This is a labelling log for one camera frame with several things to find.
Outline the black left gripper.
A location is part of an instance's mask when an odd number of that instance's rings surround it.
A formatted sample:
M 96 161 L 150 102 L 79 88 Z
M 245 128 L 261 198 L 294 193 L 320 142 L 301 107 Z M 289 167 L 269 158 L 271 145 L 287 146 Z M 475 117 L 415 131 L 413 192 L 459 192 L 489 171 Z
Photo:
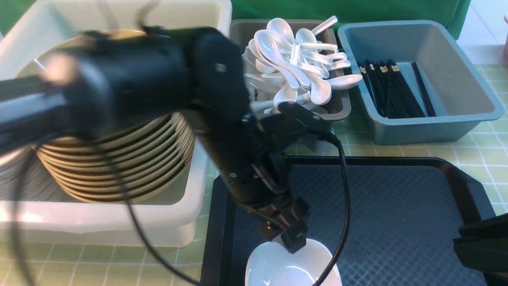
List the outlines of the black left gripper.
M 290 254 L 306 246 L 307 219 L 310 207 L 290 188 L 291 161 L 284 148 L 303 137 L 334 143 L 331 125 L 323 118 L 295 102 L 278 105 L 279 113 L 258 121 L 250 132 L 262 147 L 252 164 L 253 178 L 261 181 L 268 193 L 259 203 L 242 203 L 248 212 L 265 222 L 263 236 L 268 240 L 281 237 Z

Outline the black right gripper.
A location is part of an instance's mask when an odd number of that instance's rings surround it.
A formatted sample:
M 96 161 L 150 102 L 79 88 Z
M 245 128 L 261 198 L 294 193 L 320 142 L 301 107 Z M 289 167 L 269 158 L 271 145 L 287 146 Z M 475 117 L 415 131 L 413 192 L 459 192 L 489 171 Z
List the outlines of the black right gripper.
M 461 264 L 499 278 L 508 275 L 508 214 L 459 229 L 453 248 Z

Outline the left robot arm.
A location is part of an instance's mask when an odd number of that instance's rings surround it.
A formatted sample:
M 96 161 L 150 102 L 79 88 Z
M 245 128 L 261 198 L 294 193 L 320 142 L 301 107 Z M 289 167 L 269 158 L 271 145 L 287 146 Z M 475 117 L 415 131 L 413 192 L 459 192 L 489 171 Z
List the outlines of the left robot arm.
M 290 190 L 283 143 L 329 124 L 296 100 L 257 119 L 240 49 L 212 27 L 113 39 L 86 31 L 79 46 L 53 51 L 36 76 L 1 81 L 1 153 L 65 135 L 93 141 L 180 112 L 218 167 L 234 201 L 280 237 L 306 245 L 310 207 Z

